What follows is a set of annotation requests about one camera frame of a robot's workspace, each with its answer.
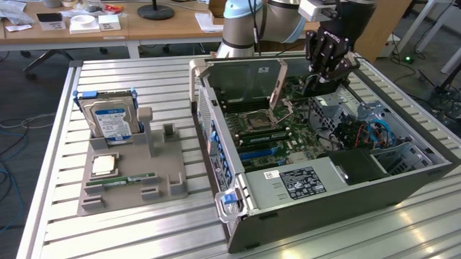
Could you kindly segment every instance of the red object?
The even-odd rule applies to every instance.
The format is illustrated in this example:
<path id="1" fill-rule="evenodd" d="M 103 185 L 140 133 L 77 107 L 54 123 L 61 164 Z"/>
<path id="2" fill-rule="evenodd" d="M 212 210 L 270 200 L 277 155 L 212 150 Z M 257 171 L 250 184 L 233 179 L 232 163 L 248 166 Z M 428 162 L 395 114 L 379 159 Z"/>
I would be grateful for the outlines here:
<path id="1" fill-rule="evenodd" d="M 113 13 L 119 13 L 123 11 L 123 6 L 119 5 L 105 4 L 105 8 L 107 11 Z"/>

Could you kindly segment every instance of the blue pcie slot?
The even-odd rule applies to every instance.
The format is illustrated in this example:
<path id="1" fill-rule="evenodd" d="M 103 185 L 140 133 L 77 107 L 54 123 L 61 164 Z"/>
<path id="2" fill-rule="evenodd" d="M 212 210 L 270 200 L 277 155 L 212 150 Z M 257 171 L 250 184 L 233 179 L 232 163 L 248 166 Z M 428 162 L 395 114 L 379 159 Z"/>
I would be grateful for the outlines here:
<path id="1" fill-rule="evenodd" d="M 272 149 L 241 154 L 240 157 L 241 157 L 241 160 L 260 158 L 262 156 L 276 155 L 277 150 L 278 150 L 278 147 L 273 147 Z"/>

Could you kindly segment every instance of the lamp base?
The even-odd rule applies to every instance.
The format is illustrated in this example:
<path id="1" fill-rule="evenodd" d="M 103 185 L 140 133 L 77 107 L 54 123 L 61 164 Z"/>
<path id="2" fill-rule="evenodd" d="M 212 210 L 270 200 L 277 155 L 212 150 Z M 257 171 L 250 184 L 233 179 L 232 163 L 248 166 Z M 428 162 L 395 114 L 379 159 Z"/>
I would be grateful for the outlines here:
<path id="1" fill-rule="evenodd" d="M 174 10 L 165 5 L 158 5 L 154 10 L 154 6 L 149 4 L 138 8 L 138 15 L 149 20 L 166 20 L 174 16 Z"/>

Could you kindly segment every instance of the product label sticker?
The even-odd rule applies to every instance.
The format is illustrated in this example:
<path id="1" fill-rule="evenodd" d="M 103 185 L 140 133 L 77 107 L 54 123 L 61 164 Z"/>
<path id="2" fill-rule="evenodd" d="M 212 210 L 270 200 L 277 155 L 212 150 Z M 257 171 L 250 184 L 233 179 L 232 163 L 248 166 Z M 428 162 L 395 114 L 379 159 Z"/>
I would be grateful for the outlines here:
<path id="1" fill-rule="evenodd" d="M 95 112 L 105 138 L 113 141 L 126 140 L 131 136 L 130 124 L 123 120 L 125 109 L 99 110 Z"/>
<path id="2" fill-rule="evenodd" d="M 295 200 L 327 192 L 327 188 L 312 167 L 281 173 L 281 178 Z"/>
<path id="3" fill-rule="evenodd" d="M 265 172 L 265 176 L 266 176 L 268 180 L 273 179 L 273 178 L 278 178 L 278 177 L 281 177 L 280 176 L 280 171 L 274 170 L 274 171 Z"/>

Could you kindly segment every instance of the chair wheel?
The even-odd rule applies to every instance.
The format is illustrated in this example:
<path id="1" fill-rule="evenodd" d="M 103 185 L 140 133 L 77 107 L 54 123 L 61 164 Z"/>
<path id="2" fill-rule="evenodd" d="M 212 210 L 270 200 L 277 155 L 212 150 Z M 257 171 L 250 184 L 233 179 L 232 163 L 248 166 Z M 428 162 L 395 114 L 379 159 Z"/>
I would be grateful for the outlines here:
<path id="1" fill-rule="evenodd" d="M 30 51 L 21 51 L 21 54 L 22 54 L 22 56 L 25 57 L 25 58 L 30 58 L 31 57 L 31 53 L 30 53 Z"/>
<path id="2" fill-rule="evenodd" d="M 31 81 L 37 80 L 37 74 L 34 73 L 26 73 L 26 78 Z"/>
<path id="3" fill-rule="evenodd" d="M 109 50 L 107 50 L 107 48 L 105 48 L 105 47 L 101 47 L 99 48 L 99 52 L 101 52 L 101 54 L 107 54 L 109 53 Z"/>

